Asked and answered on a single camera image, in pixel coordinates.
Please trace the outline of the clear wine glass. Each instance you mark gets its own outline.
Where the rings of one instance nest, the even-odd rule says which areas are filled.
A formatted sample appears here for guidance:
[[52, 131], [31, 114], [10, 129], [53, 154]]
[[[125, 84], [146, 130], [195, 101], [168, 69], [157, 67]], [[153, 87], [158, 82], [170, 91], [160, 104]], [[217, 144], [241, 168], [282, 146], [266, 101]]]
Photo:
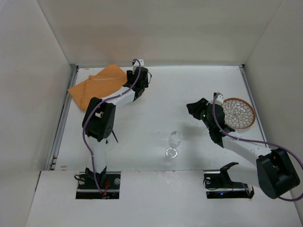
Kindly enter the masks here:
[[179, 131], [173, 131], [169, 137], [169, 147], [165, 151], [165, 156], [175, 159], [178, 155], [177, 148], [181, 144], [182, 134]]

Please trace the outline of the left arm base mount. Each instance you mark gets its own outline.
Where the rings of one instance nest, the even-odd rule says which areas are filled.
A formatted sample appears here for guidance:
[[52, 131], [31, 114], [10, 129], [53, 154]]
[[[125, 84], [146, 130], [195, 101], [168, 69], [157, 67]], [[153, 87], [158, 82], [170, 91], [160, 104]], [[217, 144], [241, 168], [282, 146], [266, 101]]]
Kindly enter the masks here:
[[94, 174], [88, 168], [74, 175], [77, 183], [75, 198], [78, 200], [117, 200], [120, 195], [120, 172]]

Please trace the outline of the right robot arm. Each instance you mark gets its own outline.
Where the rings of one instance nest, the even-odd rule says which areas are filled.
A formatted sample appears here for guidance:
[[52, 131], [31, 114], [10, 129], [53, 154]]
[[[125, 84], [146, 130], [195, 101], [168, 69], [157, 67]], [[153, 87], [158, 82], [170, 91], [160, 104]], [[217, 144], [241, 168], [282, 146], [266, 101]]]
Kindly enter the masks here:
[[300, 178], [290, 156], [302, 165], [302, 161], [290, 150], [274, 143], [249, 140], [240, 135], [225, 122], [223, 96], [215, 93], [213, 100], [205, 98], [187, 104], [188, 113], [201, 120], [209, 130], [211, 140], [220, 147], [233, 151], [254, 165], [254, 169], [239, 171], [230, 175], [229, 168], [235, 163], [222, 167], [227, 180], [257, 186], [271, 199], [283, 199], [282, 195], [300, 184]]

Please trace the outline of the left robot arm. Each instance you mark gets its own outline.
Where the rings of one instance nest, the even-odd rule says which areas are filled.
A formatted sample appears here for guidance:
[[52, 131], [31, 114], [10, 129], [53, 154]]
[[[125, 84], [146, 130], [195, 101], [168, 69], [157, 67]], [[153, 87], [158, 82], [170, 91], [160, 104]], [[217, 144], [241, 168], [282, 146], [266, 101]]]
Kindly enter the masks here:
[[100, 189], [106, 181], [105, 144], [113, 134], [115, 114], [124, 105], [136, 101], [149, 86], [149, 71], [136, 67], [126, 72], [127, 82], [112, 95], [103, 99], [93, 97], [89, 102], [83, 122], [82, 138], [90, 152], [85, 168], [86, 179]]

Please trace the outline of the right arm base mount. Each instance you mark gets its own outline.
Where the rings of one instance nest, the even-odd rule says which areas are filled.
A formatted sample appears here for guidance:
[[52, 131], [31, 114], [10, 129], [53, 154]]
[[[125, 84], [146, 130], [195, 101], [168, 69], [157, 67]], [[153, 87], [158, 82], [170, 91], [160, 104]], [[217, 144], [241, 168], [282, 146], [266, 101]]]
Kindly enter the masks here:
[[254, 187], [246, 183], [232, 181], [228, 171], [239, 163], [231, 162], [219, 170], [204, 172], [203, 186], [207, 199], [252, 199]]

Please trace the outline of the patterned ceramic plate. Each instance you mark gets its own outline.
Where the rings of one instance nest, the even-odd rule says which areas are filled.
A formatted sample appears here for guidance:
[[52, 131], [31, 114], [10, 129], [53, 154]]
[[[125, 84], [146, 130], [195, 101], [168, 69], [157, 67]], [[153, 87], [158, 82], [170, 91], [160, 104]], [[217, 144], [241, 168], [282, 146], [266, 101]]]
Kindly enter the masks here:
[[239, 98], [227, 98], [222, 104], [225, 123], [234, 129], [246, 129], [252, 126], [256, 120], [253, 107], [245, 100]]

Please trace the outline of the orange cloth placemat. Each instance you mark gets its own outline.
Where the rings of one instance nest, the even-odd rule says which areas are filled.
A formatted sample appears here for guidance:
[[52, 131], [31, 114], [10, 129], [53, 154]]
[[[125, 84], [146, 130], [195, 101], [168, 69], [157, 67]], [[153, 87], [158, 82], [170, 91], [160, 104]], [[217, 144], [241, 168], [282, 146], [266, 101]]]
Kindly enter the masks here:
[[96, 75], [71, 88], [68, 92], [82, 111], [86, 111], [91, 98], [103, 98], [118, 91], [127, 82], [126, 73], [116, 64], [105, 67]]

